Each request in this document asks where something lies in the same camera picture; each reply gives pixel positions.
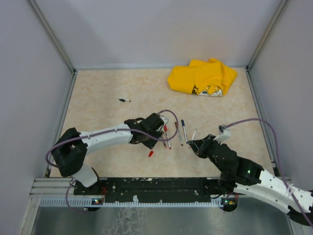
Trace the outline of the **white pen red tip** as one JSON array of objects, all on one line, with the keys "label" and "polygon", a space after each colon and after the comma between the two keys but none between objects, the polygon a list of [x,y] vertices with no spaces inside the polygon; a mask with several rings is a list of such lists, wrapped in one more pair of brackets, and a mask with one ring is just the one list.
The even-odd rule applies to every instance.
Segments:
[{"label": "white pen red tip", "polygon": [[168,148],[169,148],[169,149],[172,149],[172,147],[171,147],[171,143],[170,143],[170,140],[169,140],[169,134],[168,134],[168,131],[167,131],[167,132],[165,132],[165,136],[166,136],[166,138],[167,138]]}]

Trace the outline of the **white pen blue markings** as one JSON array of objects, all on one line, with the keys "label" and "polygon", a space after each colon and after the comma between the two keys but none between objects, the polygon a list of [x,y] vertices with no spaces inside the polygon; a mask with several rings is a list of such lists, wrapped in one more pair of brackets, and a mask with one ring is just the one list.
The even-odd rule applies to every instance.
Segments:
[{"label": "white pen blue markings", "polygon": [[177,135],[178,135],[178,138],[179,138],[180,145],[183,146],[182,136],[180,134],[179,127],[177,128]]}]

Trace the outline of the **white pen red end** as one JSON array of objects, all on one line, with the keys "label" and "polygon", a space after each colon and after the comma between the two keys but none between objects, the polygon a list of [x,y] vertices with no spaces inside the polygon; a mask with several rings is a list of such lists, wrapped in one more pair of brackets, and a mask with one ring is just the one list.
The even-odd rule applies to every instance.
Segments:
[{"label": "white pen red end", "polygon": [[195,138],[195,136],[196,136],[196,133],[197,133],[197,128],[195,128],[195,130],[194,130],[194,132],[193,132],[193,135],[192,135],[191,139],[189,140],[189,142],[194,140],[194,138]]}]

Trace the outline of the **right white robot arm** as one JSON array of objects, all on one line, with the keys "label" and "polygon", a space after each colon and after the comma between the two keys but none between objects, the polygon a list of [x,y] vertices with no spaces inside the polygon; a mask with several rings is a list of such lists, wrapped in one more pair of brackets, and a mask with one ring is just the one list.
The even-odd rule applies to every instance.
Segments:
[{"label": "right white robot arm", "polygon": [[279,209],[299,224],[313,225],[312,191],[293,187],[254,161],[238,156],[213,135],[188,141],[188,145],[196,156],[209,159],[220,171],[221,192],[245,194]]}]

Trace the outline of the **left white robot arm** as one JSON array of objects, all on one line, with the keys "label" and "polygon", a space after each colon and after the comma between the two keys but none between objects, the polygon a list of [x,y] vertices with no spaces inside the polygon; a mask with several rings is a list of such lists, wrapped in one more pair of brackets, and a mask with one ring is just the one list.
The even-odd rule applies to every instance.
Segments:
[{"label": "left white robot arm", "polygon": [[158,142],[163,135],[162,128],[168,118],[157,113],[147,118],[128,119],[112,128],[79,132],[76,128],[67,129],[56,142],[51,151],[62,177],[72,177],[91,194],[98,193],[102,183],[98,180],[92,167],[84,163],[85,157],[95,151],[118,144],[141,143],[149,149]]}]

